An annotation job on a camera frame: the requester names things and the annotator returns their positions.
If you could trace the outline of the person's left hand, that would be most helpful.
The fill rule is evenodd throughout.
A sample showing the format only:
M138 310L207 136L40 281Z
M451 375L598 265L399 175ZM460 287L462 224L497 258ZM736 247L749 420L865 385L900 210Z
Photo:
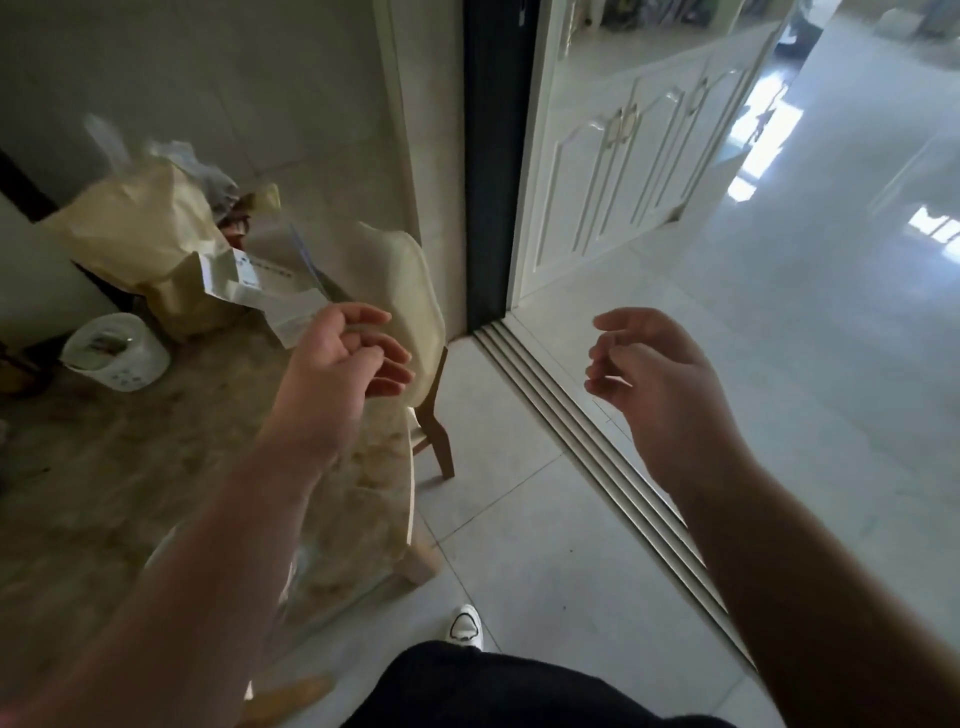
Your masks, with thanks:
M396 397L412 383L407 350L386 324L323 331L320 310L301 336L261 438L322 469L353 439L371 398Z

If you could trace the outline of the person's right hand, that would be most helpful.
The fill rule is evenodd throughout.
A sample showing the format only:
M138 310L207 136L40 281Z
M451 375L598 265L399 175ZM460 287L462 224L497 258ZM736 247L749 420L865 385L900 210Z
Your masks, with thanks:
M667 316L660 335L598 330L584 388L623 415L652 479L675 496L724 482L752 455L713 364Z

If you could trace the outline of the person's right forearm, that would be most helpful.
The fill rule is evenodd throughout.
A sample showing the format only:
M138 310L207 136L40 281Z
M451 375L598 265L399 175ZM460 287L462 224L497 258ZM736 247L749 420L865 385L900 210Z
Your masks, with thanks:
M663 467L790 728L960 728L960 659L749 454Z

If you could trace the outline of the person's left forearm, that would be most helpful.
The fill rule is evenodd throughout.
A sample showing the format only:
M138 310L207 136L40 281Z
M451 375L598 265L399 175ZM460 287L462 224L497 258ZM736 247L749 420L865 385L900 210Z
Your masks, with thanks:
M12 728L233 728L330 438L259 438Z

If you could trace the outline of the beige wooden chair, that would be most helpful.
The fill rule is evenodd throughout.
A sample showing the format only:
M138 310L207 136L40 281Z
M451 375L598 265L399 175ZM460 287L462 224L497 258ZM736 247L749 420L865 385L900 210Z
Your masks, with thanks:
M421 245L402 230L339 221L317 268L333 301L390 313L389 334L410 355L413 380L395 401L411 416L413 454L432 449L443 480L455 476L450 437L435 414L449 348L446 323Z

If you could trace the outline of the white paper receipt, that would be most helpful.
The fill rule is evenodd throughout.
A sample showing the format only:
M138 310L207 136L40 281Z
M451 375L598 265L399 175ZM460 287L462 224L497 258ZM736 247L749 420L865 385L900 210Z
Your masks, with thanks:
M322 288L304 276L245 251L201 253L204 292L218 300L258 310L286 350L294 349L317 314L330 304Z

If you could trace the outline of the metal sliding door track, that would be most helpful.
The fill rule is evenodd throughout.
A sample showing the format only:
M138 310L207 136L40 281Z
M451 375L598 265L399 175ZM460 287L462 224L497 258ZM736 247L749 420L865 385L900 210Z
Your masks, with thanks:
M755 662L714 588L686 524L666 495L610 440L606 431L610 419L604 418L604 410L513 315L484 325L473 337L558 435L674 583L754 673Z

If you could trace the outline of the white cabinet with doors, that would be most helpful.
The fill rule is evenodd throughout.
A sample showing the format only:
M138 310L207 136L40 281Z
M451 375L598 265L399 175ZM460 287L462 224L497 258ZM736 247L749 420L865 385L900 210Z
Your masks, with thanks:
M509 309L679 220L797 0L542 0Z

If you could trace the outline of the clear plastic bag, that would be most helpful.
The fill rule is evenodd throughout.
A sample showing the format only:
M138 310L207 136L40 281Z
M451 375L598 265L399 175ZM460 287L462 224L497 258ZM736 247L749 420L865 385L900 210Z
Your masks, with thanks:
M88 113L82 125L111 172L128 172L146 159L162 159L174 164L198 186L216 223L225 220L241 198L238 184L218 166L200 161L188 142L148 139L133 152L122 132L108 119Z

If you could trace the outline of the brown paper bag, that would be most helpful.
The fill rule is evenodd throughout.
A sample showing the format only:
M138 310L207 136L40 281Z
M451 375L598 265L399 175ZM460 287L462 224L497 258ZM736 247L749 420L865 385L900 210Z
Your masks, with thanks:
M205 290L201 256L230 247L201 188L168 159L149 156L112 173L39 226L81 268L143 297L175 341L230 327L243 315Z

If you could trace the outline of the white round plastic container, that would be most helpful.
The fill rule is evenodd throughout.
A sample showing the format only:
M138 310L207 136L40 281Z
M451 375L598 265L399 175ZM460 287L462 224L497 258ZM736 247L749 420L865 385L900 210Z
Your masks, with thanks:
M123 312L82 325L66 340L58 359L69 371L120 393L157 382L172 361L146 321Z

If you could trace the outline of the wooden table leg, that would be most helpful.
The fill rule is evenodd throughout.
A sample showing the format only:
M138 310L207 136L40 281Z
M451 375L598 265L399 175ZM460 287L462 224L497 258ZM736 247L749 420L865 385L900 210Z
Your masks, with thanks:
M438 577L445 560L437 540L419 514L414 513L411 525L409 542L392 572L411 588L419 588Z

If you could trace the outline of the white shoe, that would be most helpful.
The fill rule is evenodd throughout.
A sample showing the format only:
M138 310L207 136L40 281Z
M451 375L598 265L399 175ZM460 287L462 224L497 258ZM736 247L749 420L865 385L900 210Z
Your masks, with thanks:
M485 651L483 622L474 605L463 604L456 610L443 639L455 647Z

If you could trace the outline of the black trousers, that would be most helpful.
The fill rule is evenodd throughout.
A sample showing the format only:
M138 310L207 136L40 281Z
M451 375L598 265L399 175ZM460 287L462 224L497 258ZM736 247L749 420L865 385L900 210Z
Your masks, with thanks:
M429 640L401 652L341 728L736 728L662 717L597 677Z

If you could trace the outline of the dark door frame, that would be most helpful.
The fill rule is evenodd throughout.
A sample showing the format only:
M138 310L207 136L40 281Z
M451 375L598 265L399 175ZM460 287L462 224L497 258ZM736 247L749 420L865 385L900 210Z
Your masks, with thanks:
M466 330L507 312L543 0L462 0Z

